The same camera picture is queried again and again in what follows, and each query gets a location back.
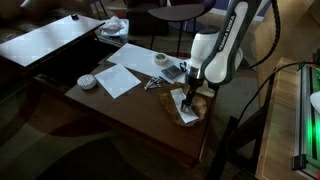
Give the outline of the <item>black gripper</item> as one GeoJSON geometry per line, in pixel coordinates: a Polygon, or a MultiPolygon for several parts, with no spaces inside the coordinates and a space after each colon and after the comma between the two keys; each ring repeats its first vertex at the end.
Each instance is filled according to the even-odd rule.
{"type": "MultiPolygon", "coordinates": [[[[201,87],[204,83],[204,77],[203,77],[203,74],[201,73],[201,70],[198,68],[194,68],[193,66],[189,66],[186,69],[185,82],[189,85],[189,90],[188,90],[186,99],[192,100],[193,97],[195,96],[197,88],[201,87]]],[[[180,110],[182,112],[185,112],[186,108],[190,112],[193,111],[192,101],[190,102],[187,101],[187,105],[186,105],[186,100],[181,101],[180,110]]]]}

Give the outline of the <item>white franka robot arm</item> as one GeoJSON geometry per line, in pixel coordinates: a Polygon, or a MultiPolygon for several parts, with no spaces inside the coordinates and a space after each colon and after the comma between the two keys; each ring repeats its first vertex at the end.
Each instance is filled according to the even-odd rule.
{"type": "Polygon", "coordinates": [[[268,0],[231,0],[224,23],[218,32],[199,31],[192,44],[191,58],[186,64],[186,83],[190,89],[180,110],[192,106],[193,97],[204,81],[210,88],[229,83],[240,60],[236,55],[254,17],[268,0]]]}

